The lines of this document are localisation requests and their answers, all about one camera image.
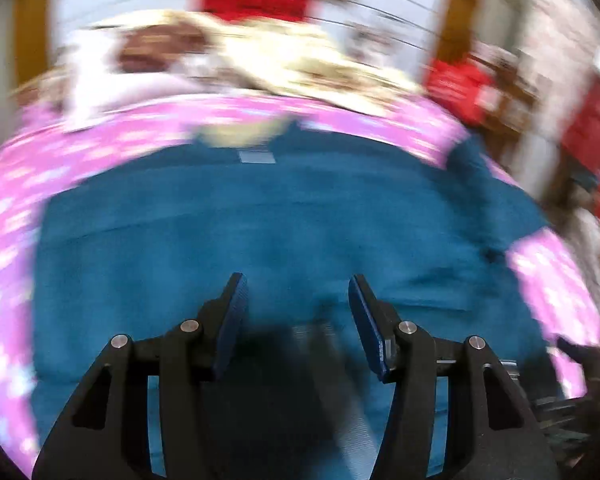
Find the blue puffer jacket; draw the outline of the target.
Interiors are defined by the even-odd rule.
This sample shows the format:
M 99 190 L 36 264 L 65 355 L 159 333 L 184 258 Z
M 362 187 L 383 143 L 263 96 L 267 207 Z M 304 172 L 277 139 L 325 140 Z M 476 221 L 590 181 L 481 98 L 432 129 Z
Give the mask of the blue puffer jacket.
M 46 437 L 102 347 L 196 314 L 233 273 L 248 311 L 204 389 L 227 479 L 363 479 L 393 388 L 368 368 L 348 305 L 361 274 L 432 336 L 483 337 L 531 400 L 560 393 L 508 265 L 544 226 L 468 136 L 443 168 L 394 146 L 289 125 L 263 148 L 172 146 L 46 205 L 33 265 L 31 396 Z

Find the pink floral bed sheet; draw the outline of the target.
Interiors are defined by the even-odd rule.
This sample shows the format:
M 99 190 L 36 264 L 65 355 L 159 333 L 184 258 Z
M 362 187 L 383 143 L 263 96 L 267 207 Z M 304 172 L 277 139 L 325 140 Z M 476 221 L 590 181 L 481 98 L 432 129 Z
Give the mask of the pink floral bed sheet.
M 0 445 L 30 474 L 55 416 L 117 330 L 171 325 L 248 278 L 252 373 L 218 401 L 230 478 L 358 478 L 390 392 L 344 304 L 361 272 L 443 337 L 535 360 L 540 396 L 585 393 L 566 336 L 600 343 L 567 246 L 441 107 L 386 119 L 309 101 L 181 96 L 68 133 L 32 108 L 0 151 Z

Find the red shopping bag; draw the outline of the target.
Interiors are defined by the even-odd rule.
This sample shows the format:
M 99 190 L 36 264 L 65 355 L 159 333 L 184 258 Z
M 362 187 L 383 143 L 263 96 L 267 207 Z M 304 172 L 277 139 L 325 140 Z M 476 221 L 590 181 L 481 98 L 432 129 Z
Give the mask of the red shopping bag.
M 486 116 L 483 93 L 492 89 L 492 68 L 474 58 L 448 63 L 434 58 L 427 67 L 424 87 L 428 98 L 465 126 L 477 127 Z

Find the white pillow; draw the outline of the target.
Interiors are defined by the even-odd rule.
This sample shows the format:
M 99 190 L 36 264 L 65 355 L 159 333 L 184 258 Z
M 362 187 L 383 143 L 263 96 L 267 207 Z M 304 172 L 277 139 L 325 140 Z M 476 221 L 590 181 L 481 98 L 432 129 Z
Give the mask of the white pillow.
M 102 124 L 107 114 L 144 101 L 200 93 L 202 85 L 171 72 L 125 73 L 114 58 L 122 45 L 117 29 L 78 29 L 68 37 L 65 57 L 69 89 L 64 130 L 76 132 Z

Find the cream floral quilt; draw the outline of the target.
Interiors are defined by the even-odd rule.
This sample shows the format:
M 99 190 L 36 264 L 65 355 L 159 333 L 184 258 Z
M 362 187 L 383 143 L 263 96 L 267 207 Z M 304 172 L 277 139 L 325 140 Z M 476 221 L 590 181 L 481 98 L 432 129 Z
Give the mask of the cream floral quilt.
M 122 74 L 157 74 L 178 93 L 266 92 L 386 117 L 422 87 L 386 64 L 341 52 L 320 26 L 277 18 L 231 23 L 209 13 L 166 11 L 128 30 L 114 57 Z

